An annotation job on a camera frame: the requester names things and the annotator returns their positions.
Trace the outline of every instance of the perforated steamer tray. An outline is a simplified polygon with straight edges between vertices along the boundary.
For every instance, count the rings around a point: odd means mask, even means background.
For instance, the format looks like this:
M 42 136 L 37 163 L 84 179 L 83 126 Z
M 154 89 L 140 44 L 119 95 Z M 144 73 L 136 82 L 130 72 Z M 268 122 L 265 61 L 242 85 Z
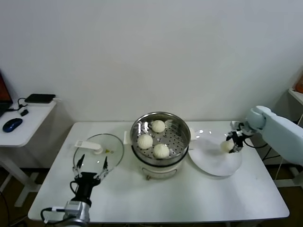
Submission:
M 166 129 L 164 132 L 156 133 L 152 130 L 152 122 L 155 120 L 165 122 Z M 149 149 L 141 149 L 138 146 L 138 138 L 144 134 L 150 135 L 153 139 L 153 146 Z M 190 130 L 181 118 L 165 112 L 154 112 L 140 117 L 133 124 L 130 139 L 134 154 L 142 162 L 151 166 L 167 167 L 179 162 L 187 153 Z M 169 147 L 169 156 L 164 159 L 157 159 L 153 156 L 153 148 L 161 143 Z

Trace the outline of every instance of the laptop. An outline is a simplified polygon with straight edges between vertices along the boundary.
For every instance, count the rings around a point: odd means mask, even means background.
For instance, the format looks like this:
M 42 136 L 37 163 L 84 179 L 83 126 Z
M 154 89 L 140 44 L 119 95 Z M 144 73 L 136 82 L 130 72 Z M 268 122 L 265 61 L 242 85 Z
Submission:
M 9 91 L 4 83 L 1 70 L 0 70 L 0 117 L 6 112 L 7 109 L 13 104 L 9 95 Z

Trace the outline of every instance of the computer mouse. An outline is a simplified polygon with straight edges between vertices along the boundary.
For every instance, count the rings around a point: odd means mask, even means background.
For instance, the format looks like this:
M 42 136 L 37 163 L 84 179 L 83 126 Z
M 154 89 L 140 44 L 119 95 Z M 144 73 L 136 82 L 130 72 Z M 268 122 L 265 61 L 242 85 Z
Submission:
M 4 132 L 11 132 L 14 131 L 15 128 L 17 128 L 23 120 L 21 118 L 14 118 L 6 122 L 3 126 L 3 131 Z

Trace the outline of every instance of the white table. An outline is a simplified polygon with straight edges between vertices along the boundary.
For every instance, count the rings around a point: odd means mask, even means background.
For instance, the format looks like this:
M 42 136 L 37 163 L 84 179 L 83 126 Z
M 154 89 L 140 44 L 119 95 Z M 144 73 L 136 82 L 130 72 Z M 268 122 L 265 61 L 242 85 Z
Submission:
M 230 130 L 230 122 L 188 122 L 195 130 Z M 28 217 L 41 220 L 40 211 L 64 206 L 73 198 L 72 156 L 76 140 L 99 133 L 123 139 L 131 122 L 79 122 L 74 124 L 38 192 Z M 245 147 L 239 170 L 230 177 L 211 176 L 189 156 L 183 168 L 167 180 L 145 180 L 129 146 L 120 165 L 93 189 L 90 220 L 94 223 L 226 222 L 285 218 L 289 210 L 256 150 Z M 50 220 L 62 215 L 51 214 Z
M 29 113 L 23 117 L 21 117 L 17 111 L 4 113 L 0 117 L 0 127 L 13 118 L 22 118 L 23 122 L 14 131 L 9 133 L 4 132 L 2 128 L 0 129 L 0 147 L 18 148 L 26 145 L 55 105 L 56 102 L 52 101 L 48 106 L 28 106 L 27 109 Z M 4 190 L 12 176 L 24 185 L 24 189 L 15 203 L 16 207 L 21 207 L 23 205 L 28 193 L 39 191 L 40 185 L 35 183 L 38 173 L 32 173 L 31 176 L 28 177 L 1 151 L 0 166 L 10 173 L 0 187 L 0 191 Z

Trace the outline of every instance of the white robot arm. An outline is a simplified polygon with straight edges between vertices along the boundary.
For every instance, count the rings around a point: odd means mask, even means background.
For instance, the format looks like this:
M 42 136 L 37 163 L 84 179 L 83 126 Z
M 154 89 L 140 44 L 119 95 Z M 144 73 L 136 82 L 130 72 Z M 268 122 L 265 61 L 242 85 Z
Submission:
M 303 128 L 264 106 L 251 108 L 245 122 L 229 132 L 227 140 L 233 139 L 235 143 L 230 153 L 239 152 L 242 142 L 256 132 L 285 160 L 303 166 Z

